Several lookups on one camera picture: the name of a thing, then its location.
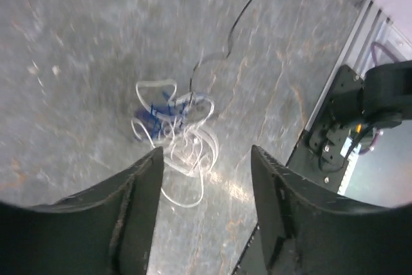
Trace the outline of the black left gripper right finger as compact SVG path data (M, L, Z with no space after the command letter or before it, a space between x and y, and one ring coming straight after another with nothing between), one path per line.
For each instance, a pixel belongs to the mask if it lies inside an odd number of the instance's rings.
M333 193L252 146L251 173L269 274L410 274L411 206Z

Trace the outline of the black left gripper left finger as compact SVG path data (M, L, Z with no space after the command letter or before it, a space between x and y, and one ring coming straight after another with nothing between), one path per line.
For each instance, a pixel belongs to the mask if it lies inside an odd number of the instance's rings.
M1 204L2 274L145 274L164 154L51 205Z

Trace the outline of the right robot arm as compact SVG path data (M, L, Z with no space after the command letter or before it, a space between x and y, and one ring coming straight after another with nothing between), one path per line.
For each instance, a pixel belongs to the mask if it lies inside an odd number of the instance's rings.
M411 61L368 70L360 86L333 97L330 115L342 126L391 129L411 120Z

